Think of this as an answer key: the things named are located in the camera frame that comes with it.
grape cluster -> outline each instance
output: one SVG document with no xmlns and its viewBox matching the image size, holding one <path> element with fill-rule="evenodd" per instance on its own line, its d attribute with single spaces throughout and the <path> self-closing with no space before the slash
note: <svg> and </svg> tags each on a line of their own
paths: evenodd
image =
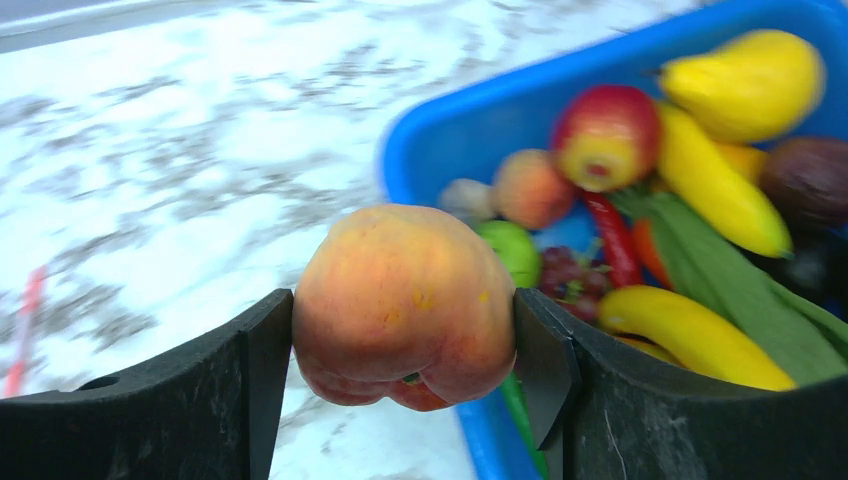
<svg viewBox="0 0 848 480">
<path fill-rule="evenodd" d="M 598 302 L 612 289 L 609 267 L 593 257 L 565 246 L 550 247 L 542 253 L 539 280 L 542 293 L 587 323 L 597 319 Z"/>
</svg>

plastic vegetable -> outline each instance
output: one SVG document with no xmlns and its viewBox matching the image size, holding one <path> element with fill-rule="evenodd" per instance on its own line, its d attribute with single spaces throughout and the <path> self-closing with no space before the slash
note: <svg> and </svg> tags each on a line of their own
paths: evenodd
<svg viewBox="0 0 848 480">
<path fill-rule="evenodd" d="M 756 343 L 710 309 L 661 288 L 634 285 L 601 300 L 598 322 L 651 339 L 690 370 L 764 390 L 795 387 Z"/>
<path fill-rule="evenodd" d="M 664 139 L 657 171 L 724 238 L 765 257 L 792 250 L 789 230 L 765 194 L 719 152 L 683 110 L 660 103 Z"/>
<path fill-rule="evenodd" d="M 604 259 L 611 270 L 607 274 L 615 288 L 645 283 L 624 219 L 602 194 L 582 192 L 583 200 L 595 219 L 603 239 Z"/>
<path fill-rule="evenodd" d="M 808 315 L 775 294 L 769 276 L 679 197 L 671 193 L 646 197 L 631 190 L 614 201 L 623 212 L 649 216 L 657 252 L 674 290 L 734 323 L 797 384 L 848 373 L 848 363 Z"/>
<path fill-rule="evenodd" d="M 660 284 L 671 289 L 671 281 L 668 279 L 668 274 L 665 272 L 665 266 L 660 260 L 657 250 L 654 248 L 654 238 L 651 233 L 651 222 L 647 218 L 640 218 L 633 223 L 631 229 L 633 237 L 633 247 L 636 250 L 636 256 L 642 265 L 651 272 L 651 275 L 656 278 Z"/>
<path fill-rule="evenodd" d="M 521 440 L 524 441 L 524 446 L 527 447 L 527 453 L 536 464 L 536 470 L 542 478 L 548 478 L 548 465 L 545 463 L 545 456 L 536 449 L 533 442 L 533 432 L 530 430 L 530 418 L 527 416 L 527 401 L 524 399 L 524 392 L 521 390 L 521 384 L 518 382 L 518 377 L 515 373 L 511 373 L 504 383 L 501 384 L 501 393 L 506 400 L 506 407 L 512 417 L 512 421 L 518 428 L 518 433 L 521 434 Z"/>
<path fill-rule="evenodd" d="M 672 356 L 670 353 L 668 353 L 668 351 L 666 349 L 662 348 L 661 346 L 659 346 L 655 343 L 652 343 L 652 342 L 649 342 L 649 341 L 646 341 L 646 340 L 642 340 L 642 339 L 636 339 L 636 338 L 633 338 L 633 337 L 624 337 L 624 336 L 621 336 L 621 335 L 613 335 L 613 336 L 619 342 L 626 343 L 626 344 L 630 345 L 631 347 L 635 348 L 636 350 L 639 350 L 643 353 L 647 353 L 648 355 L 656 358 L 657 360 L 662 360 L 663 362 L 670 363 L 670 364 L 676 365 L 678 367 L 683 366 L 683 365 L 680 365 L 680 362 L 678 362 L 677 359 L 674 358 L 674 356 Z"/>
<path fill-rule="evenodd" d="M 810 42 L 770 28 L 750 30 L 709 52 L 661 68 L 660 88 L 710 136 L 737 143 L 771 140 L 818 107 L 827 68 Z"/>
<path fill-rule="evenodd" d="M 842 355 L 842 358 L 848 359 L 848 323 L 843 322 L 818 305 L 792 293 L 775 280 L 770 282 L 770 286 L 774 294 L 787 307 L 795 309 L 806 317 L 833 345 L 833 348 Z"/>
</svg>

red grape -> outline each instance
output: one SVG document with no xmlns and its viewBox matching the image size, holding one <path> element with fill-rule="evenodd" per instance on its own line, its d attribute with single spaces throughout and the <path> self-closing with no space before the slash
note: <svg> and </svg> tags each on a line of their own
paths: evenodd
<svg viewBox="0 0 848 480">
<path fill-rule="evenodd" d="M 542 252 L 542 266 L 545 269 L 559 265 L 560 253 L 557 247 L 548 247 Z"/>
<path fill-rule="evenodd" d="M 554 298 L 563 299 L 568 294 L 568 285 L 560 283 L 554 288 Z"/>
<path fill-rule="evenodd" d="M 597 271 L 589 270 L 581 278 L 585 292 L 591 295 L 601 296 L 610 289 L 610 282 L 606 275 Z"/>
<path fill-rule="evenodd" d="M 594 297 L 583 295 L 574 302 L 572 314 L 586 323 L 594 323 L 598 318 L 598 300 Z"/>
<path fill-rule="evenodd" d="M 547 270 L 542 272 L 542 278 L 539 280 L 539 290 L 547 296 L 553 296 L 556 288 L 559 286 L 559 278 L 552 275 L 553 271 Z"/>
<path fill-rule="evenodd" d="M 580 277 L 583 276 L 583 267 L 575 261 L 570 261 L 561 265 L 557 270 L 557 273 L 559 275 L 560 282 L 570 283 L 575 280 L 580 280 Z"/>
</svg>

peach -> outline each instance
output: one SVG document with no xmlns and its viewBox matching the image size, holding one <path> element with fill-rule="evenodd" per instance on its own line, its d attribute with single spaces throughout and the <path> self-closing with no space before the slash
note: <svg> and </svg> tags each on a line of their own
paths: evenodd
<svg viewBox="0 0 848 480">
<path fill-rule="evenodd" d="M 481 398 L 512 371 L 515 285 L 470 227 L 428 207 L 360 209 L 301 276 L 292 333 L 312 390 L 429 411 Z"/>
<path fill-rule="evenodd" d="M 498 212 L 528 230 L 562 219 L 576 198 L 574 185 L 559 174 L 550 153 L 540 149 L 507 157 L 495 175 L 492 194 Z"/>
</svg>

dark avocado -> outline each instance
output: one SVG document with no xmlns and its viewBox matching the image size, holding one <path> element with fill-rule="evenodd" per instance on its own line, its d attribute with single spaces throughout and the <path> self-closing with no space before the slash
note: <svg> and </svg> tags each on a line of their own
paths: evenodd
<svg viewBox="0 0 848 480">
<path fill-rule="evenodd" d="M 796 295 L 823 305 L 833 290 L 837 260 L 848 253 L 846 242 L 829 231 L 795 230 L 792 231 L 792 245 L 792 258 L 767 258 L 740 251 L 757 268 Z"/>
<path fill-rule="evenodd" d="M 842 226 L 848 222 L 848 142 L 790 138 L 769 155 L 759 185 L 790 226 Z"/>
</svg>

